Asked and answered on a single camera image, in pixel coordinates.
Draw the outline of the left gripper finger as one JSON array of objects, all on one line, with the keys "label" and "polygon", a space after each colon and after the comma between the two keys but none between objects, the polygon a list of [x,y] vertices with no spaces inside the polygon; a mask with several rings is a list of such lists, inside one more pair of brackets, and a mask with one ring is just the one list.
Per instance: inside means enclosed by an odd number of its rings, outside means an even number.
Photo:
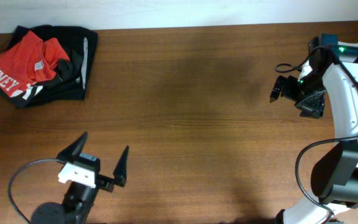
[{"label": "left gripper finger", "polygon": [[126,146],[122,152],[117,165],[114,169],[114,184],[120,187],[125,187],[127,182],[127,158],[129,155],[129,146]]},{"label": "left gripper finger", "polygon": [[64,148],[64,150],[60,151],[56,158],[63,162],[74,162],[79,158],[87,138],[88,133],[85,131],[77,140]]}]

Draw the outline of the red t-shirt white lettering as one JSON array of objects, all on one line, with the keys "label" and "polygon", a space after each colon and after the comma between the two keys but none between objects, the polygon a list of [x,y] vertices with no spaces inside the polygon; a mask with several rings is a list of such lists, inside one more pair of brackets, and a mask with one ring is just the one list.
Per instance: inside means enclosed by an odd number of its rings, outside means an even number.
[{"label": "red t-shirt white lettering", "polygon": [[53,80],[59,62],[70,62],[56,38],[43,41],[29,31],[11,49],[0,54],[0,89],[10,98],[36,83]]}]

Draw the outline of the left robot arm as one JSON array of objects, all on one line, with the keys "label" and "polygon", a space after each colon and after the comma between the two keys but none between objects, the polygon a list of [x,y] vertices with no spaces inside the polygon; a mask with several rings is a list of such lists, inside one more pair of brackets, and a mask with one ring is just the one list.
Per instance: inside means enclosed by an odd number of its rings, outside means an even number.
[{"label": "left robot arm", "polygon": [[70,182],[61,203],[46,202],[33,212],[31,223],[84,224],[100,190],[113,192],[115,186],[124,187],[127,182],[127,158],[129,146],[123,150],[113,176],[100,174],[98,157],[82,152],[88,133],[60,151],[56,158],[63,164],[58,174],[61,183]]}]

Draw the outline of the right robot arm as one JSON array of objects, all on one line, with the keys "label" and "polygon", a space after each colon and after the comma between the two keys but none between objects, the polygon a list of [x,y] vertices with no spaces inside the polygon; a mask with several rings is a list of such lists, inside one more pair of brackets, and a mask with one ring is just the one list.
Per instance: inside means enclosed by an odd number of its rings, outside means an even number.
[{"label": "right robot arm", "polygon": [[344,45],[333,34],[309,42],[299,65],[281,63],[270,100],[292,100],[302,117],[320,118],[330,102],[333,148],[311,172],[311,190],[294,206],[281,210],[275,222],[334,223],[335,216],[358,208],[358,46]]}]

